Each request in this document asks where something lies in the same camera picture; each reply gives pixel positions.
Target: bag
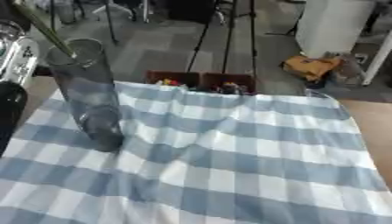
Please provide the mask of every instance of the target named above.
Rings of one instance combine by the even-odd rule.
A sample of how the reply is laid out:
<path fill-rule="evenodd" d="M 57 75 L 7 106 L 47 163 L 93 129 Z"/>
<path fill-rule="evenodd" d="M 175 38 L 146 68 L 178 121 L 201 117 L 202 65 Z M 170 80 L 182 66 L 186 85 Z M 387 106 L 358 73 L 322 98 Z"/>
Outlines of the bag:
<path fill-rule="evenodd" d="M 338 64 L 340 64 L 339 57 L 309 59 L 305 56 L 294 56 L 283 63 L 283 70 L 305 78 L 307 81 L 319 81 Z"/>
<path fill-rule="evenodd" d="M 341 63 L 332 72 L 332 81 L 341 87 L 359 87 L 362 85 L 365 72 L 350 54 L 341 56 Z"/>

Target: metal straw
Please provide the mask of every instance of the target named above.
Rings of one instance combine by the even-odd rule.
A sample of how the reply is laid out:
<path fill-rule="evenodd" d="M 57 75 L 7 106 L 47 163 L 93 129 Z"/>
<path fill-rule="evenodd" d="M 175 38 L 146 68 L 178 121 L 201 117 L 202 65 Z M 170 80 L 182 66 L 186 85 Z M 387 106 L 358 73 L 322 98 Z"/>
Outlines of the metal straw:
<path fill-rule="evenodd" d="M 44 22 L 22 0 L 15 0 L 14 5 L 25 15 L 44 36 L 57 46 L 64 54 L 76 59 L 76 53 L 69 47 L 53 30 L 49 29 Z"/>

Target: tablecloth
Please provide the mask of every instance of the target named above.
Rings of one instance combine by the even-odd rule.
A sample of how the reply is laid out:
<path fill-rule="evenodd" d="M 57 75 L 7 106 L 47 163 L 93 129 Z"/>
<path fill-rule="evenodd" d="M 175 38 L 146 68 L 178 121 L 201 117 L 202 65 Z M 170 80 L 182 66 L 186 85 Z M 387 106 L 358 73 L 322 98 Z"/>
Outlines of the tablecloth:
<path fill-rule="evenodd" d="M 93 149 L 59 92 L 0 159 L 0 223 L 392 223 L 392 197 L 331 98 L 117 83 L 126 141 Z"/>

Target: metal rod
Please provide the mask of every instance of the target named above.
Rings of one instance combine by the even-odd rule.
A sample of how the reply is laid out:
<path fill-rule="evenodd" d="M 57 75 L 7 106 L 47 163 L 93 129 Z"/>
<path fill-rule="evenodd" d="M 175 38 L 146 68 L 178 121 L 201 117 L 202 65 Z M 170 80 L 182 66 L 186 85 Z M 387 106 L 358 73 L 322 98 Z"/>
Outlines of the metal rod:
<path fill-rule="evenodd" d="M 108 28 L 110 30 L 110 37 L 112 38 L 113 44 L 117 45 L 118 40 L 116 39 L 112 24 L 112 17 L 110 16 L 109 0 L 103 0 L 103 3 L 105 4 L 106 16 L 108 17 Z"/>
<path fill-rule="evenodd" d="M 253 76 L 257 78 L 257 49 L 256 49 L 256 7 L 255 7 L 255 0 L 249 0 L 250 4 L 250 38 L 251 38 L 251 51 L 252 51 L 252 69 L 253 69 Z"/>
<path fill-rule="evenodd" d="M 231 39 L 233 37 L 233 30 L 235 28 L 235 17 L 237 14 L 238 0 L 233 0 L 233 8 L 230 11 L 230 19 L 228 22 L 228 35 L 226 41 L 225 55 L 223 59 L 222 73 L 225 74 L 228 69 L 228 55 L 230 54 Z"/>
<path fill-rule="evenodd" d="M 55 20 L 55 14 L 54 14 L 54 11 L 55 11 L 55 9 L 54 9 L 54 0 L 51 0 L 51 8 L 50 8 L 50 11 L 51 11 L 51 29 L 54 31 L 54 32 L 56 32 L 56 20 Z"/>
<path fill-rule="evenodd" d="M 86 12 L 84 11 L 83 5 L 81 4 L 81 0 L 74 0 L 74 2 L 76 3 L 76 5 L 78 6 L 78 8 L 80 10 L 81 17 L 85 18 Z"/>
<path fill-rule="evenodd" d="M 205 39 L 205 37 L 206 37 L 206 35 L 207 35 L 207 31 L 208 31 L 208 29 L 209 29 L 209 27 L 210 27 L 211 22 L 213 21 L 214 14 L 215 14 L 215 11 L 216 11 L 216 8 L 218 8 L 219 4 L 220 4 L 220 0 L 215 0 L 215 3 L 214 3 L 214 5 L 213 5 L 212 11 L 211 11 L 210 18 L 208 19 L 208 21 L 206 21 L 206 24 L 205 24 L 205 26 L 204 26 L 203 32 L 202 32 L 201 35 L 200 35 L 199 43 L 196 45 L 196 47 L 195 47 L 194 50 L 193 50 L 194 53 L 193 53 L 191 62 L 189 63 L 188 69 L 186 69 L 186 71 L 187 71 L 188 73 L 191 72 L 191 70 L 192 70 L 194 61 L 196 60 L 196 57 L 197 57 L 198 54 L 199 54 L 201 45 L 202 45 L 203 42 L 204 42 L 204 39 Z"/>

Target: brown box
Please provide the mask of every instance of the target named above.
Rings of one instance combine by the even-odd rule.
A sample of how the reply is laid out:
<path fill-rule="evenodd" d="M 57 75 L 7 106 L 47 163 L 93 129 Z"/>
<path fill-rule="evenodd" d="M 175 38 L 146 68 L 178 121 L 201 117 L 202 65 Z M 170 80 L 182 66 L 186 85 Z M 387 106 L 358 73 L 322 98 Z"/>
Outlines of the brown box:
<path fill-rule="evenodd" d="M 189 88 L 196 88 L 200 84 L 199 73 L 147 71 L 145 78 L 147 84 L 156 84 L 164 79 L 178 81 L 181 84 L 186 84 Z"/>
<path fill-rule="evenodd" d="M 211 89 L 213 86 L 220 87 L 225 82 L 233 82 L 240 86 L 246 86 L 250 94 L 256 94 L 255 79 L 250 74 L 204 73 L 201 78 L 200 88 Z"/>

